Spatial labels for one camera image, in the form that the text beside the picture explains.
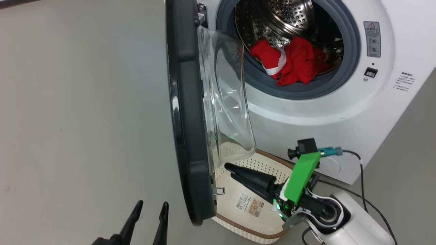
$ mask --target blue connector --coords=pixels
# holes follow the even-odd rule
[[[341,147],[326,147],[326,148],[319,148],[319,152],[321,152],[321,157],[328,157],[328,156],[341,156],[342,155],[342,148]]]

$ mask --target laundry basket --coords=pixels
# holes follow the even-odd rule
[[[277,178],[276,184],[285,182],[293,169],[290,163],[261,150],[233,164],[271,174]],[[280,216],[270,211],[272,205],[232,179],[224,166],[215,171],[215,179],[216,186],[225,187],[226,193],[217,196],[214,221],[260,244],[273,243],[288,232],[283,230]]]

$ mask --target cable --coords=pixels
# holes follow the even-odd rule
[[[360,198],[362,198],[362,200],[363,200],[364,202],[368,203],[368,204],[369,204],[369,205],[370,205],[374,210],[376,210],[377,213],[381,216],[381,218],[382,218],[383,221],[385,222],[386,226],[388,227],[389,233],[391,234],[392,239],[393,239],[394,242],[395,242],[395,245],[398,245],[397,240],[395,239],[395,236],[394,236],[394,232],[392,231],[391,226],[389,225],[388,220],[385,218],[385,216],[382,214],[382,212],[380,212],[380,210],[379,210],[378,208],[376,208],[376,207],[375,207],[375,206],[374,206],[370,201],[366,200],[363,196],[361,196],[361,195],[359,195],[359,194],[357,194],[357,193],[355,193],[355,192],[353,192],[353,191],[351,191],[351,190],[349,190],[349,189],[347,189],[347,188],[344,188],[344,187],[342,187],[342,186],[336,185],[336,184],[334,184],[334,183],[330,183],[330,182],[325,181],[325,180],[318,180],[318,182],[321,182],[321,183],[324,183],[324,184],[328,184],[328,185],[331,185],[331,186],[337,187],[337,188],[339,188],[339,189],[342,189],[342,190],[344,190],[344,191],[347,191],[347,192],[353,194],[353,195],[356,196],[356,197],[360,197]]]
[[[306,240],[304,240],[304,236],[311,230],[310,227],[308,227],[306,230],[303,231],[303,234],[301,235],[301,240],[303,241],[304,245],[309,245]]]
[[[363,188],[363,162],[362,162],[362,158],[359,156],[359,154],[355,153],[352,150],[342,150],[342,152],[347,152],[350,154],[355,155],[358,159],[359,159],[359,163],[360,163],[360,186],[362,187],[362,200],[365,200],[365,191]],[[366,202],[363,201],[363,209],[365,209],[365,211],[368,213],[368,208],[366,207]]]

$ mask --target product label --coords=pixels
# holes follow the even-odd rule
[[[366,33],[366,55],[380,58],[382,51],[382,38],[380,36],[380,24],[375,21],[364,21]]]
[[[258,218],[260,212],[262,211],[263,205],[264,203],[259,199],[256,199],[245,193],[241,193],[235,207]]]
[[[401,75],[398,76],[392,88],[398,91],[408,92],[409,89],[413,86],[414,82],[415,79],[413,78],[413,74],[407,72],[401,72]]]

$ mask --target stainless steel drum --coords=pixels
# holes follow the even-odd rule
[[[253,0],[253,9],[279,35],[310,38],[316,32],[312,0]]]
[[[239,38],[247,49],[247,52],[249,53],[250,48],[256,44],[256,40],[262,40],[264,38],[266,38],[269,44],[275,48],[282,48],[285,45],[289,44],[291,39],[295,36],[292,36],[291,38],[286,38],[278,33],[275,29],[273,29],[269,25],[269,22],[266,22],[260,16],[258,11],[254,11],[253,5],[256,1],[258,0],[243,0],[239,2],[235,7],[236,30]],[[315,28],[320,25],[319,22],[329,22],[326,20],[326,18],[321,17],[322,15],[322,12],[319,16],[317,15],[318,19],[315,19],[316,21],[314,21]],[[322,71],[318,74],[322,75],[335,69],[341,64],[342,57],[344,55],[344,45],[341,39],[334,37],[331,37],[331,41],[329,42],[320,42],[319,39],[323,39],[323,37],[320,37],[319,34],[322,34],[322,32],[317,32],[316,35],[312,35],[311,39],[308,40],[312,43],[314,47],[322,48],[324,50],[327,55],[325,63],[332,65],[331,69]]]

